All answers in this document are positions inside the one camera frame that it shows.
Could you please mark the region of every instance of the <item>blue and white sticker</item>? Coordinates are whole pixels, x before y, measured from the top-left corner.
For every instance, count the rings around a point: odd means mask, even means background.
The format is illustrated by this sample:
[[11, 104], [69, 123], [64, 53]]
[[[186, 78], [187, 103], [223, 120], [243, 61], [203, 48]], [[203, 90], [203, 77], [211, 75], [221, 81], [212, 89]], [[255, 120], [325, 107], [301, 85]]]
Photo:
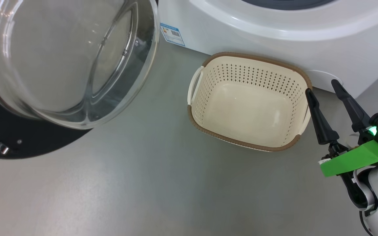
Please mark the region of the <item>blue and white sticker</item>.
[[185, 43], [183, 42], [182, 35], [178, 28], [172, 27], [170, 25], [166, 25], [160, 23], [161, 31], [163, 32], [164, 39], [167, 42], [171, 42], [180, 46], [185, 47]]

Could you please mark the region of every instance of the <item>black cable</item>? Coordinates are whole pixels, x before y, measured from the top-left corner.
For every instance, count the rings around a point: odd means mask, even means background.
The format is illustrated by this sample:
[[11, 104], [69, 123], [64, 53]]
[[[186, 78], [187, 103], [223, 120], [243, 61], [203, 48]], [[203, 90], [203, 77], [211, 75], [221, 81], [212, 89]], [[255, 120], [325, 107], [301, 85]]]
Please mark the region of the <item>black cable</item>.
[[370, 236], [373, 236], [371, 234], [371, 232], [368, 230], [367, 226], [364, 224], [364, 219], [363, 219], [363, 212], [360, 211], [360, 221], [361, 221], [361, 224], [363, 225], [364, 229], [366, 230], [366, 232], [370, 235]]

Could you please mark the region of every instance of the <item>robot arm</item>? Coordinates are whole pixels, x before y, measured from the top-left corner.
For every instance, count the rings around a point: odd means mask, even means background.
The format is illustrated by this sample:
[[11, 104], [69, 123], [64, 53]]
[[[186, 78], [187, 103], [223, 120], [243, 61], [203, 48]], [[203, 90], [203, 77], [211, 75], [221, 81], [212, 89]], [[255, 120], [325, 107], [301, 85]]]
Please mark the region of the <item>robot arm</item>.
[[[360, 211], [365, 231], [378, 236], [378, 113], [371, 118], [340, 85], [332, 81], [337, 97], [342, 100], [352, 121], [352, 129], [360, 134], [358, 147], [347, 148], [338, 143], [339, 135], [332, 130], [319, 109], [319, 102], [312, 90], [306, 98], [320, 145], [329, 144], [329, 154], [319, 161], [326, 177], [340, 176], [349, 198]], [[372, 167], [358, 173], [363, 167]]]

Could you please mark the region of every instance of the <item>washing machine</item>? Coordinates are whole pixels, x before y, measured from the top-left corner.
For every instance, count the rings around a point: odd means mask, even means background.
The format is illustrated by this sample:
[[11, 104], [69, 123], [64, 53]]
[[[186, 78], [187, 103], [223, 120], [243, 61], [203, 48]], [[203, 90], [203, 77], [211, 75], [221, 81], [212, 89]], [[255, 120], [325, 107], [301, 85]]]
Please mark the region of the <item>washing machine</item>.
[[378, 79], [378, 0], [161, 0], [159, 16], [170, 43], [285, 61], [320, 89], [356, 98]]
[[0, 158], [77, 140], [138, 94], [159, 40], [154, 0], [0, 0]]

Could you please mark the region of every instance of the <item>barcode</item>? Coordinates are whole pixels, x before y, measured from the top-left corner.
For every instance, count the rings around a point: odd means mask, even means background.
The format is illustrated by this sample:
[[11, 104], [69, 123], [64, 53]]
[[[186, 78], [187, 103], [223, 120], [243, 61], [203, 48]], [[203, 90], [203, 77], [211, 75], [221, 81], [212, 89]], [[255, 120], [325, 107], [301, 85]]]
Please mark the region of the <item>barcode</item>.
[[180, 37], [179, 33], [176, 32], [176, 31], [171, 30], [171, 33], [172, 33], [174, 36]]

